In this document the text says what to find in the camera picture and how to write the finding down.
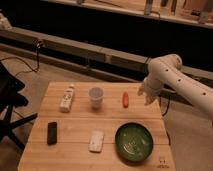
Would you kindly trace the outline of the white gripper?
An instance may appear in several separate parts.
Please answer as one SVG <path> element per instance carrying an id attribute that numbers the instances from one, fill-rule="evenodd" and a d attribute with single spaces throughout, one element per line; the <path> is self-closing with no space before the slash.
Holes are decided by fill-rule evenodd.
<path id="1" fill-rule="evenodd" d="M 162 89 L 163 83 L 161 81 L 152 76 L 148 76 L 143 80 L 143 84 L 139 86 L 137 94 L 141 96 L 145 92 L 147 94 L 145 96 L 145 104 L 150 105 L 154 102 L 153 96 L 158 96 Z"/>

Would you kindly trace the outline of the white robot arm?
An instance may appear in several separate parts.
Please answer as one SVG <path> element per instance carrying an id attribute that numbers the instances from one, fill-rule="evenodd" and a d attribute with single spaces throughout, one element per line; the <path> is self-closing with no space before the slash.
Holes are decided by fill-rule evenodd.
<path id="1" fill-rule="evenodd" d="M 194 107 L 213 120 L 213 88 L 210 88 L 189 76 L 180 69 L 182 59 L 179 55 L 169 54 L 156 57 L 148 63 L 148 75 L 138 89 L 138 95 L 145 95 L 145 104 L 153 103 L 168 85 Z"/>

